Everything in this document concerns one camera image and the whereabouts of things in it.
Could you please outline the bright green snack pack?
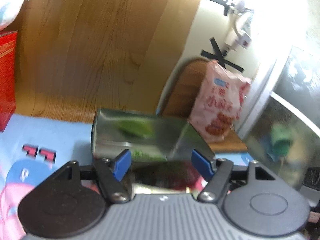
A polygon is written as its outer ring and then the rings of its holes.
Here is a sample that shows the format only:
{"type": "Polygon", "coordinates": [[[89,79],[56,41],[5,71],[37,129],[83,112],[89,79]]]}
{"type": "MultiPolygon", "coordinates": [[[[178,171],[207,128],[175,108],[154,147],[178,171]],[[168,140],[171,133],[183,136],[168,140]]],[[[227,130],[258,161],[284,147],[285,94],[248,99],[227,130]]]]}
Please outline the bright green snack pack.
{"type": "Polygon", "coordinates": [[[162,162],[166,156],[156,145],[156,133],[151,122],[142,119],[123,119],[117,122],[117,129],[131,146],[134,161],[162,162]]]}

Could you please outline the black metal tin box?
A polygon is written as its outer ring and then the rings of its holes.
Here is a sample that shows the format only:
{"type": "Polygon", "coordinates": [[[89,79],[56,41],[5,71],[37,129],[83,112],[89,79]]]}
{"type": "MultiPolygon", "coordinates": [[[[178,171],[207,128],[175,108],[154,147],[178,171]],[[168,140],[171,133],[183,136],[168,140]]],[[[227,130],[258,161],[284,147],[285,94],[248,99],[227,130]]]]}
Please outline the black metal tin box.
{"type": "Polygon", "coordinates": [[[200,192],[207,184],[192,166],[192,151],[214,156],[185,119],[97,110],[91,132],[93,157],[114,159],[125,149],[132,156],[127,183],[190,193],[200,192]]]}

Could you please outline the Peppa Pig bed sheet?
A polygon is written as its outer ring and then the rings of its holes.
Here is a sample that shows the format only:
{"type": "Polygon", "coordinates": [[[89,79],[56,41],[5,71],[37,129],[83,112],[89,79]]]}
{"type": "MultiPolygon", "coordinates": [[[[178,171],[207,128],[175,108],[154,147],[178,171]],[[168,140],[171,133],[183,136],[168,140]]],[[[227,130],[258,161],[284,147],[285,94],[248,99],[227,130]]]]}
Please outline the Peppa Pig bed sheet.
{"type": "MultiPolygon", "coordinates": [[[[17,215],[21,199],[66,162],[91,165],[92,126],[13,115],[1,133],[1,239],[21,239],[25,232],[17,215]]],[[[213,152],[235,165],[246,166],[248,152],[213,152]]],[[[123,184],[131,194],[179,193],[145,186],[123,184]]]]}

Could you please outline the frosted glass sliding door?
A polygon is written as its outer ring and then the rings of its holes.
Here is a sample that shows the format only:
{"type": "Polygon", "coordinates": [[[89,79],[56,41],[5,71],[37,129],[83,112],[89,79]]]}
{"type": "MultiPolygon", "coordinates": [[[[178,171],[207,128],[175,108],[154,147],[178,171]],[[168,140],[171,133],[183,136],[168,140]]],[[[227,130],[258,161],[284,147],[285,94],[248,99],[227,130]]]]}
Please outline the frosted glass sliding door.
{"type": "Polygon", "coordinates": [[[237,133],[250,155],[319,207],[319,43],[274,66],[237,133]]]}

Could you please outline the large pink snack bag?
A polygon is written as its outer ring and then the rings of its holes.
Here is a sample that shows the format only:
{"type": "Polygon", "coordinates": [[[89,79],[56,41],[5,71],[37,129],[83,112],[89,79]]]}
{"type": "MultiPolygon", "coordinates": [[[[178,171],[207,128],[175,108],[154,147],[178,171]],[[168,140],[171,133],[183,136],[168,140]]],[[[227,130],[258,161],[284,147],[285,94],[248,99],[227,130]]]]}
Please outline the large pink snack bag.
{"type": "Polygon", "coordinates": [[[189,123],[205,142],[223,141],[240,118],[250,88],[250,78],[226,70],[216,60],[209,61],[189,123]]]}

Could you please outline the black tape cross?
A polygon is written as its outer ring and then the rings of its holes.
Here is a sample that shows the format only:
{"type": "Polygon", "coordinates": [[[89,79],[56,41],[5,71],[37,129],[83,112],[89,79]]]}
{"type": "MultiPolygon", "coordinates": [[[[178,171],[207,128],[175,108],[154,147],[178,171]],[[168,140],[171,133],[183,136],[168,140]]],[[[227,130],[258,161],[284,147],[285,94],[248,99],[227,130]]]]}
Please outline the black tape cross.
{"type": "Polygon", "coordinates": [[[219,64],[225,69],[226,69],[226,65],[228,65],[233,69],[239,71],[240,73],[244,72],[244,68],[225,59],[225,57],[228,54],[228,51],[227,50],[221,51],[214,37],[210,39],[210,42],[212,45],[213,53],[209,53],[208,51],[202,50],[200,53],[201,56],[209,60],[217,60],[219,64]]]}

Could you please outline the wood-pattern cardboard sheet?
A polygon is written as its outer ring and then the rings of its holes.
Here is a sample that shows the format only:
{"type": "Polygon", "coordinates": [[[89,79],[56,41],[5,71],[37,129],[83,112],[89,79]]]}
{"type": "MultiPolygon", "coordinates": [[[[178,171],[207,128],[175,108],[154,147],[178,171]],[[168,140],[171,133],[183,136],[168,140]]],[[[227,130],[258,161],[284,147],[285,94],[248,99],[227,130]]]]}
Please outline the wood-pattern cardboard sheet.
{"type": "Polygon", "coordinates": [[[28,0],[14,22],[16,113],[154,113],[200,0],[28,0]]]}

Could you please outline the white power strip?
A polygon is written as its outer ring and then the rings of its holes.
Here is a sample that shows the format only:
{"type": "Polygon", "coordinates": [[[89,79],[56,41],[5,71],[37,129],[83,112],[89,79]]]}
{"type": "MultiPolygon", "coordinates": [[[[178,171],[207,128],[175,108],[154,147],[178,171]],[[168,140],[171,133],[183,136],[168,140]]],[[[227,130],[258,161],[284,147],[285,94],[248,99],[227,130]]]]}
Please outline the white power strip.
{"type": "Polygon", "coordinates": [[[224,40],[223,55],[238,47],[247,49],[251,43],[251,22],[254,11],[245,7],[244,2],[229,7],[228,29],[224,40]]]}

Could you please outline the red gift bag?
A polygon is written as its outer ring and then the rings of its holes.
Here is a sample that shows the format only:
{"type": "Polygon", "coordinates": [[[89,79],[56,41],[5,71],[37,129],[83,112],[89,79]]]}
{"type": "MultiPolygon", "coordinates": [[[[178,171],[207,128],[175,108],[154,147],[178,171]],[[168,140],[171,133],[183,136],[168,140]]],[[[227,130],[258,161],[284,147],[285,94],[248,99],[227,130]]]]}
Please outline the red gift bag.
{"type": "Polygon", "coordinates": [[[15,48],[17,31],[1,32],[0,46],[0,127],[3,132],[16,109],[15,48]]]}

